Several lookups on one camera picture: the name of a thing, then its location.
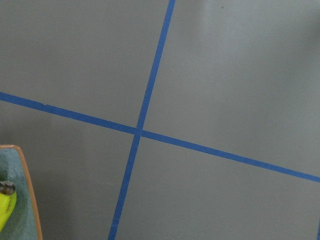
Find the grey square plate orange rim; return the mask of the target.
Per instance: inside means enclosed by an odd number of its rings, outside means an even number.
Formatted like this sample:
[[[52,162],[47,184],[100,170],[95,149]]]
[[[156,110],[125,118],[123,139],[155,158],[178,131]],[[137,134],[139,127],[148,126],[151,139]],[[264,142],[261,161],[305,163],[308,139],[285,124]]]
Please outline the grey square plate orange rim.
[[[42,240],[42,228],[28,165],[17,145],[0,146],[0,180],[13,182],[17,202],[4,228],[2,240]]]

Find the yellow banana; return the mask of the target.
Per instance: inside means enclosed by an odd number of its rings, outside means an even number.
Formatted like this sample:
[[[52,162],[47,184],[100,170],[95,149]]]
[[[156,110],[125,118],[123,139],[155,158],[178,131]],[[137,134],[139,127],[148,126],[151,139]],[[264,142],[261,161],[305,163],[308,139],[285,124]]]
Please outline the yellow banana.
[[[17,203],[15,184],[11,181],[0,182],[0,231],[3,231]]]

